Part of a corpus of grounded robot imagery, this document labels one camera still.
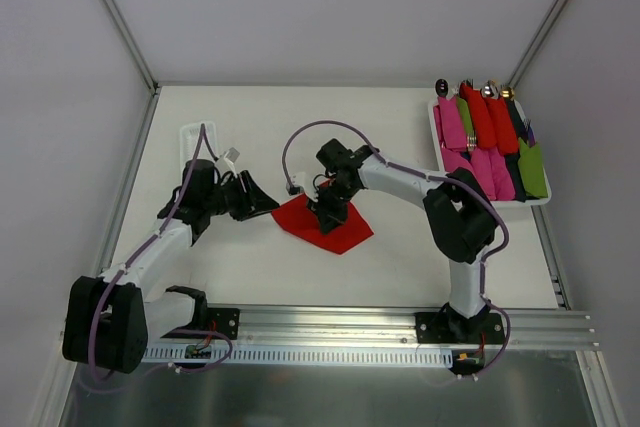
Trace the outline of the red paper napkin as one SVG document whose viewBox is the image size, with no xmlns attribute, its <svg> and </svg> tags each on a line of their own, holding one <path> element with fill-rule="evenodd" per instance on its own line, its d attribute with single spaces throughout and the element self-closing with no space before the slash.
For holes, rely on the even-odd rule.
<svg viewBox="0 0 640 427">
<path fill-rule="evenodd" d="M 325 251 L 342 255 L 374 235 L 350 200 L 332 198 L 332 181 L 320 175 L 319 185 L 306 174 L 291 178 L 293 198 L 271 213 L 286 233 Z"/>
</svg>

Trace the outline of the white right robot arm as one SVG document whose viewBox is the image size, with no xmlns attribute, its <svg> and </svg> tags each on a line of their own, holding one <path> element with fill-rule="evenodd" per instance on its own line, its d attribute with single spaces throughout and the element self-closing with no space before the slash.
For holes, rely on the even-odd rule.
<svg viewBox="0 0 640 427">
<path fill-rule="evenodd" d="M 316 154 L 328 182 L 307 201 L 319 230 L 327 235 L 348 220 L 348 204 L 361 190 L 372 190 L 404 200 L 424 210 L 435 245 L 449 259 L 450 295 L 437 322 L 459 343 L 481 334 L 490 308 L 481 293 L 482 256 L 494 241 L 498 227 L 489 201 L 471 172 L 421 170 L 385 160 L 364 145 L 353 151 L 336 139 Z"/>
</svg>

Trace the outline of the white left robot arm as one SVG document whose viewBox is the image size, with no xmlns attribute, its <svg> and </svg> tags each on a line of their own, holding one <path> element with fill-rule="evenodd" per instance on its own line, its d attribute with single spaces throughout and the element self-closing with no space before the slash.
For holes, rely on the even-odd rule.
<svg viewBox="0 0 640 427">
<path fill-rule="evenodd" d="M 206 159 L 186 163 L 182 182 L 158 212 L 151 233 L 129 257 L 96 277 L 72 285 L 62 355 L 93 370 L 131 373 L 148 343 L 166 335 L 207 336 L 211 325 L 204 291 L 170 286 L 147 297 L 162 275 L 200 239 L 215 216 L 243 222 L 279 204 L 250 173 L 221 173 Z"/>
</svg>

